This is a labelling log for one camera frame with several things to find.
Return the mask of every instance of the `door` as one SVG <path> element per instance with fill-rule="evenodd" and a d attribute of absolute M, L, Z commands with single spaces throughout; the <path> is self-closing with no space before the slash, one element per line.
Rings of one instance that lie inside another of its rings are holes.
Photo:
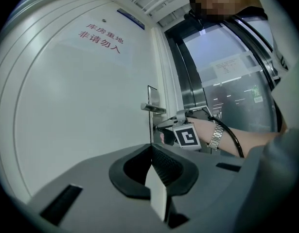
<path fill-rule="evenodd" d="M 151 32 L 119 8 L 56 0 L 0 46 L 0 155 L 23 202 L 87 158 L 150 142 Z"/>

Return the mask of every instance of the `wrist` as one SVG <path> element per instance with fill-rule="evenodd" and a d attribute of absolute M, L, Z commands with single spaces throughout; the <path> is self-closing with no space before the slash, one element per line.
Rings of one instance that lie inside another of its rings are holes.
<path fill-rule="evenodd" d="M 187 120 L 194 124 L 198 138 L 206 143 L 210 143 L 216 124 L 195 118 L 188 118 Z"/>

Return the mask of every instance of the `black cable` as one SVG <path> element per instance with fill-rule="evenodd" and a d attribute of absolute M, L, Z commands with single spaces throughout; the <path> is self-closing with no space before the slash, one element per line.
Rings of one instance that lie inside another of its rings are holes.
<path fill-rule="evenodd" d="M 235 136 L 235 134 L 230 130 L 230 128 L 229 128 L 227 125 L 225 125 L 222 121 L 220 121 L 220 120 L 218 120 L 217 118 L 211 116 L 211 115 L 210 115 L 207 111 L 205 111 L 204 109 L 202 109 L 202 110 L 203 110 L 205 113 L 208 114 L 208 119 L 209 119 L 209 120 L 214 120 L 214 121 L 216 121 L 217 124 L 219 124 L 220 126 L 222 126 L 222 128 L 223 128 L 224 130 L 227 131 L 227 133 L 231 136 L 231 138 L 232 138 L 232 140 L 233 140 L 233 142 L 234 142 L 234 144 L 235 144 L 235 146 L 236 146 L 236 148 L 237 148 L 237 150 L 238 150 L 239 156 L 240 156 L 241 158 L 244 158 L 245 156 L 243 155 L 242 147 L 241 147 L 241 145 L 240 145 L 240 142 L 238 141 L 238 139 L 237 139 L 237 137 Z"/>

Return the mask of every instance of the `human arm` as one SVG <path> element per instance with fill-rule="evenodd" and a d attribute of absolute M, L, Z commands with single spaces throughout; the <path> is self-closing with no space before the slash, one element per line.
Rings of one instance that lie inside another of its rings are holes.
<path fill-rule="evenodd" d="M 195 118 L 188 118 L 188 121 L 194 124 L 197 135 L 202 141 L 209 143 L 212 139 L 213 132 L 216 124 L 211 121 L 199 120 Z M 269 141 L 274 139 L 277 135 L 281 133 L 267 132 L 267 133 L 256 133 L 256 132 L 246 132 L 237 129 L 230 129 L 237 137 L 243 151 L 243 155 L 247 157 L 248 152 L 251 148 L 256 146 L 264 146 Z M 222 138 L 218 147 L 226 152 L 233 155 L 239 156 L 238 150 L 230 137 L 230 135 L 224 131 Z"/>

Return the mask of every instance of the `person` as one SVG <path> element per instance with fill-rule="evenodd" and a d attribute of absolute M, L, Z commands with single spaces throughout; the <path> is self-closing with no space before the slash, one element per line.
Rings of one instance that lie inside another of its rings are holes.
<path fill-rule="evenodd" d="M 190 0 L 190 5 L 195 15 L 210 21 L 228 19 L 250 6 L 263 8 L 268 16 L 274 38 L 273 66 L 278 71 L 278 76 L 285 78 L 272 91 L 272 97 L 281 110 L 283 124 L 280 132 L 269 133 L 253 133 L 231 128 L 241 144 L 244 156 L 246 157 L 253 147 L 266 145 L 288 128 L 299 128 L 299 87 L 295 89 L 299 85 L 299 35 L 279 3 L 276 0 Z M 195 118 L 189 118 L 188 121 L 194 124 L 201 140 L 206 143 L 211 141 L 215 123 Z M 225 131 L 218 148 L 239 156 L 232 138 Z"/>

